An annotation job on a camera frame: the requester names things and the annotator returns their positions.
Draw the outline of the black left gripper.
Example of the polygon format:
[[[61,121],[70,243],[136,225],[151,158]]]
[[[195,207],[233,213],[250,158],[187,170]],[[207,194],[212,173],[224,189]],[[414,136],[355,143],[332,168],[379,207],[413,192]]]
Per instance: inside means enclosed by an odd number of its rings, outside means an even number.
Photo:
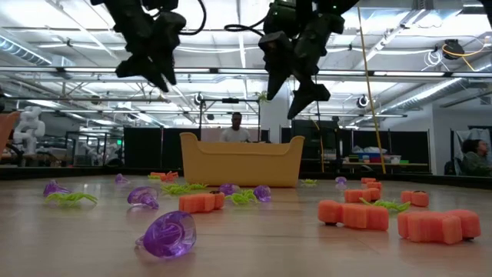
[[[179,32],[186,20],[174,12],[178,0],[91,0],[103,5],[112,17],[114,31],[121,33],[132,54],[115,69],[119,78],[140,75],[163,92],[168,86],[162,75],[176,85],[173,51],[180,44]]]

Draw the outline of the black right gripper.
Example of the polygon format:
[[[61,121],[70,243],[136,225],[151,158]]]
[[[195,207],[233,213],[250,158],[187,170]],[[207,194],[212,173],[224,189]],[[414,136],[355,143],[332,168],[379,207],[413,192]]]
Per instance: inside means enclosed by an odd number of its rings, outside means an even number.
[[[358,0],[275,1],[264,21],[264,36],[258,42],[268,72],[267,100],[271,101],[285,80],[295,76],[304,81],[318,73],[326,44],[334,33],[344,31],[342,15]],[[293,119],[312,102],[328,101],[330,92],[322,84],[301,82],[288,111]]]

